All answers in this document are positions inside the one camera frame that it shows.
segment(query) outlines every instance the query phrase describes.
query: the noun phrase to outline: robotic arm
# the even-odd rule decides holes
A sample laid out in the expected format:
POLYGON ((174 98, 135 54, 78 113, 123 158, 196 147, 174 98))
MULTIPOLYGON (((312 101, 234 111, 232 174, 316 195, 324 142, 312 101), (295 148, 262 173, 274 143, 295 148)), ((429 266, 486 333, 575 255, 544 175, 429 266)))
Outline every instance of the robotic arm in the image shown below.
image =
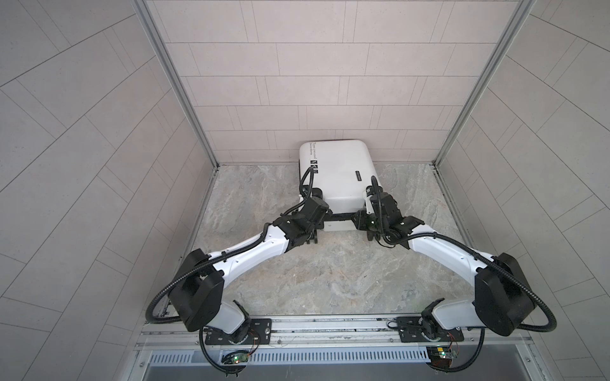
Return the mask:
MULTIPOLYGON (((182 321, 189 332, 213 327, 228 334, 233 343, 241 342, 249 332, 251 320, 237 302, 230 304, 221 300, 223 289, 259 263, 304 244, 322 226, 325 218, 332 215, 329 205, 321 195, 316 195, 316 188, 311 188, 312 178, 304 199, 272 224, 265 224, 260 235, 220 252, 204 254, 200 249, 191 252, 178 275, 148 306, 148 322, 182 321), (154 307, 166 294, 179 317, 153 316, 154 307)), ((495 257, 478 252, 438 234, 413 216, 403 217, 394 198, 383 192, 374 176, 363 196, 365 209, 351 217, 356 229, 367 231, 378 241, 383 239, 387 244, 399 244, 431 257, 475 289, 474 297, 438 299, 424 309, 420 324, 429 340, 439 337, 441 330, 456 327, 487 327, 503 336, 510 335, 516 328, 549 332, 556 327, 552 312, 530 290, 515 258, 504 253, 495 257), (522 324, 536 306, 546 314, 548 324, 522 324)))

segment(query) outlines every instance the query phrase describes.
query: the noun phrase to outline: marble floor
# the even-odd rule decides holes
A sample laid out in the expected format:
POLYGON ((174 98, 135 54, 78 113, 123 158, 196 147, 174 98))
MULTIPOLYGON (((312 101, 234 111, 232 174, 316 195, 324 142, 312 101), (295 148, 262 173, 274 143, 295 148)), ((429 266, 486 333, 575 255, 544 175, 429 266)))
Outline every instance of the marble floor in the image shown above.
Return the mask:
MULTIPOLYGON (((379 183, 413 215, 461 240, 432 167, 375 165, 379 183)), ((194 248, 211 252, 258 234, 298 202, 297 165, 222 166, 194 248)), ((251 315, 421 312, 440 297, 473 293, 454 272, 401 246, 368 242, 365 232, 318 232, 303 245, 246 272, 224 291, 251 315)))

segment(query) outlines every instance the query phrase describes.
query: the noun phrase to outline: black bracket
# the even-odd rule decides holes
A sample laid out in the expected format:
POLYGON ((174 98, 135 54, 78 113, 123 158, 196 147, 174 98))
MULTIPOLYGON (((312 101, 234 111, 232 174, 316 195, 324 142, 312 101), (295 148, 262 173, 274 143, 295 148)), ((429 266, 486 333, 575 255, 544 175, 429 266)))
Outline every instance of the black bracket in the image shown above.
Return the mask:
MULTIPOLYGON (((258 344, 269 344, 271 342, 271 319, 252 319, 250 329, 258 333, 260 342, 258 344)), ((207 330, 206 345, 252 345, 254 337, 248 334, 244 341, 234 344, 230 335, 219 330, 207 330)))
MULTIPOLYGON (((434 343, 423 335, 422 329, 418 327, 419 319, 419 316, 399 316, 396 318, 396 324, 401 327, 398 330, 401 343, 434 343)), ((458 329, 444 330, 438 328, 437 336, 440 337, 439 341, 451 341, 451 336, 453 336, 453 341, 464 341, 464 334, 458 329)))

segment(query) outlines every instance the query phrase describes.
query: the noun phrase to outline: tiled wall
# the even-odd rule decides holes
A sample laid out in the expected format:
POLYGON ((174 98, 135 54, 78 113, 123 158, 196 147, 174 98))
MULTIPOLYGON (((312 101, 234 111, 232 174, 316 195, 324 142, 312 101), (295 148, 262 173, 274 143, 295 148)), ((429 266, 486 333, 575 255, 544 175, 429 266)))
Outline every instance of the tiled wall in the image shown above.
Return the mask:
POLYGON ((361 139, 429 162, 516 1, 193 1, 148 7, 221 163, 361 139))
POLYGON ((609 24, 607 0, 539 0, 440 166, 476 248, 554 311, 555 381, 610 379, 609 24))
POLYGON ((0 2, 0 379, 111 380, 211 171, 129 0, 0 2))

